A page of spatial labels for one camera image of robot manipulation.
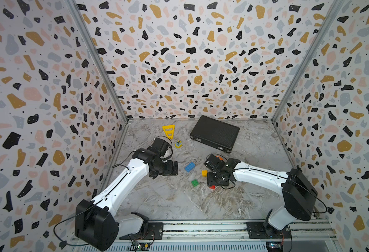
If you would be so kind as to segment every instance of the green lego brick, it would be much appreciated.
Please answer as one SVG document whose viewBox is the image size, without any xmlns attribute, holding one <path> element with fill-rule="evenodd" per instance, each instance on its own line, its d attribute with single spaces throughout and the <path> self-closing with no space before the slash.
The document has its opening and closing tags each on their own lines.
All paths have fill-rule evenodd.
<svg viewBox="0 0 369 252">
<path fill-rule="evenodd" d="M 198 186 L 198 181 L 197 181 L 197 179 L 193 180 L 193 181 L 191 182 L 191 184 L 193 185 L 193 187 Z"/>
</svg>

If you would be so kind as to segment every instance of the black cable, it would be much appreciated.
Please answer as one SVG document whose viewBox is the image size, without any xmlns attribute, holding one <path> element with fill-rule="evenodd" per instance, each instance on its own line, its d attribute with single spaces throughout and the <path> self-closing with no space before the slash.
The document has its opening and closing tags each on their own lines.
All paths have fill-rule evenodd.
<svg viewBox="0 0 369 252">
<path fill-rule="evenodd" d="M 72 219 L 72 218 L 75 218 L 76 216 L 78 216 L 78 215 L 80 215 L 80 214 L 82 214 L 82 213 L 85 213 L 85 212 L 86 212 L 86 211 L 88 211 L 89 209 L 91 209 L 91 208 L 93 208 L 94 206 L 96 206 L 97 204 L 99 204 L 102 200 L 103 200 L 103 199 L 101 199 L 100 201 L 98 201 L 98 203 L 96 203 L 96 204 L 94 204 L 94 205 L 91 205 L 91 207 L 89 207 L 89 208 L 85 209 L 85 210 L 84 210 L 84 211 L 82 211 L 81 213 L 76 214 L 76 215 L 74 215 L 74 216 L 72 216 L 72 217 L 70 217 L 70 218 L 67 218 L 67 219 L 62 220 L 61 222 L 57 223 L 57 224 L 54 226 L 54 228 L 53 228 L 53 233 L 54 233 L 54 235 L 57 237 L 57 239 L 59 239 L 61 242 L 66 242 L 66 245 L 69 245 L 69 246 L 71 246 L 71 247 L 81 247 L 81 246 L 89 245 L 89 243 L 87 243 L 87 244 L 75 245 L 75 244 L 69 244 L 69 243 L 67 243 L 67 241 L 63 241 L 63 240 L 62 240 L 62 239 L 61 239 L 61 238 L 56 234 L 56 227 L 57 227 L 59 224 L 63 223 L 63 222 L 66 222 L 66 221 L 68 221 L 68 220 L 70 220 L 70 219 Z"/>
<path fill-rule="evenodd" d="M 226 159 L 226 161 L 228 161 L 228 159 L 227 159 L 226 157 L 224 157 L 224 156 L 222 156 L 222 155 L 220 155 L 220 154 L 216 154 L 216 153 L 208 154 L 208 155 L 207 155 L 207 157 L 206 157 L 205 159 L 207 160 L 207 159 L 209 158 L 209 156 L 211 156 L 211 155 L 218 155 L 218 156 L 220 156 L 220 157 L 222 157 L 222 158 Z"/>
<path fill-rule="evenodd" d="M 324 204 L 324 202 L 321 200 L 321 199 L 319 199 L 316 195 L 314 195 L 313 193 L 311 193 L 308 189 L 306 189 L 305 187 L 303 187 L 302 185 L 300 185 L 300 184 L 298 184 L 298 183 L 296 183 L 295 181 L 293 181 L 293 180 L 291 180 L 290 178 L 284 178 L 284 177 L 281 177 L 281 176 L 278 176 L 278 175 L 276 175 L 276 174 L 273 174 L 273 173 L 269 173 L 269 172 L 266 172 L 266 171 L 262 171 L 262 170 L 258 170 L 258 169 L 254 169 L 254 168 L 239 168 L 239 169 L 236 169 L 236 171 L 237 170 L 244 170 L 244 169 L 247 169 L 247 170 L 256 170 L 256 171 L 261 171 L 261 172 L 263 172 L 263 173 L 267 173 L 267 174 L 270 174 L 270 175 L 273 175 L 273 176 L 275 176 L 275 177 L 280 177 L 280 178 L 283 178 L 283 179 L 286 179 L 286 180 L 290 180 L 290 181 L 292 181 L 293 183 L 295 183 L 295 184 L 297 184 L 298 186 L 300 186 L 301 188 L 303 188 L 303 189 L 305 189 L 305 191 L 306 192 L 308 192 L 309 194 L 311 194 L 313 197 L 315 197 L 318 201 L 320 201 L 323 205 L 324 205 L 324 207 L 326 208 L 326 210 L 324 211 L 324 212 L 312 212 L 312 213 L 318 213 L 318 214 L 324 214 L 324 213 L 327 213 L 327 206 L 326 206 L 326 204 Z"/>
<path fill-rule="evenodd" d="M 232 189 L 232 188 L 234 188 L 236 186 L 235 182 L 233 182 L 232 180 L 229 180 L 229 181 L 231 181 L 233 183 L 233 186 L 232 187 L 230 187 L 230 188 L 223 188 L 222 185 L 221 185 L 221 188 L 224 189 L 224 190 L 228 190 L 228 189 Z"/>
<path fill-rule="evenodd" d="M 125 168 L 127 168 L 127 169 L 128 169 L 128 167 L 127 167 L 127 166 L 122 165 L 122 164 L 123 164 L 123 163 L 128 159 L 128 157 L 129 157 L 133 152 L 135 152 L 135 151 L 133 150 L 132 152 L 130 152 L 130 154 L 126 157 L 126 159 L 124 159 L 124 160 L 123 160 L 123 162 L 121 162 L 120 164 L 115 164 L 115 165 L 113 165 L 113 166 L 112 166 L 112 168 L 115 168 L 115 167 L 118 167 L 119 165 L 121 165 L 121 166 L 124 166 Z"/>
</svg>

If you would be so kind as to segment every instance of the blue lego brick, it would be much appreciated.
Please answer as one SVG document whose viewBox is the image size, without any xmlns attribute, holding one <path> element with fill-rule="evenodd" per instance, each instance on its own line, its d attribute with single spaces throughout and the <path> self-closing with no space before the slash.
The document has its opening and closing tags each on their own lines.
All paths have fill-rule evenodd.
<svg viewBox="0 0 369 252">
<path fill-rule="evenodd" d="M 189 171 L 191 171 L 194 167 L 196 167 L 196 165 L 193 163 L 193 162 L 191 162 L 190 164 L 188 164 L 184 169 L 187 171 L 187 172 L 189 172 Z"/>
</svg>

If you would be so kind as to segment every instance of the metal corner post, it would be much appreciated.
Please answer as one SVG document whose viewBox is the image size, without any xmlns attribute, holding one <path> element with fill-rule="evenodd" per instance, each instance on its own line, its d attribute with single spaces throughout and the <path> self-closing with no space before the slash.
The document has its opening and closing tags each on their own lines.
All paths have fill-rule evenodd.
<svg viewBox="0 0 369 252">
<path fill-rule="evenodd" d="M 64 0 L 64 1 L 67 4 L 67 8 L 71 13 L 74 22 L 76 23 L 78 31 L 82 35 L 82 39 L 84 40 L 84 43 L 86 44 L 88 51 L 90 55 L 92 56 L 92 59 L 95 62 L 95 66 L 99 69 L 101 78 L 106 84 L 107 90 L 110 93 L 111 99 L 115 103 L 116 109 L 120 117 L 124 118 L 124 121 L 127 123 L 128 118 L 126 114 L 124 113 L 124 109 L 121 106 L 121 103 L 119 101 L 119 98 L 117 97 L 117 94 L 116 94 L 116 91 L 114 90 L 113 85 L 111 84 L 111 81 L 109 79 L 109 76 L 107 75 L 106 69 L 104 65 L 102 64 L 102 61 L 101 61 L 101 58 L 99 57 L 97 49 L 95 48 L 95 45 L 92 43 L 91 34 L 89 33 L 89 30 L 86 27 L 84 20 L 82 19 L 80 11 L 77 7 L 77 3 L 75 2 L 75 0 Z"/>
<path fill-rule="evenodd" d="M 337 17 L 337 14 L 341 9 L 343 3 L 344 0 L 334 0 L 333 4 L 330 6 L 330 9 L 321 25 L 320 30 L 318 31 L 316 37 L 314 38 L 313 43 L 309 47 L 305 57 L 302 59 L 299 69 L 294 75 L 291 84 L 289 85 L 288 89 L 286 90 L 284 96 L 281 99 L 281 102 L 279 103 L 277 109 L 274 112 L 274 115 L 272 117 L 273 122 L 277 121 L 278 117 L 280 116 L 282 109 L 285 107 L 289 97 L 292 95 L 293 90 L 299 83 L 299 80 L 302 78 L 303 73 L 306 71 L 306 68 L 308 67 L 310 61 L 312 60 L 314 54 L 316 53 L 318 47 L 320 46 L 324 36 L 327 34 L 327 31 L 333 24 L 333 21 Z"/>
</svg>

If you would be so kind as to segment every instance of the black case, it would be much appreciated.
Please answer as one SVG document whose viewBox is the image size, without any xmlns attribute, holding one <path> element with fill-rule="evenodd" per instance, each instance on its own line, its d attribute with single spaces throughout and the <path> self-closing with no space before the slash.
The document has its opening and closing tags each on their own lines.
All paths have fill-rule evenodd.
<svg viewBox="0 0 369 252">
<path fill-rule="evenodd" d="M 239 130 L 239 127 L 202 115 L 190 133 L 190 138 L 231 153 Z"/>
</svg>

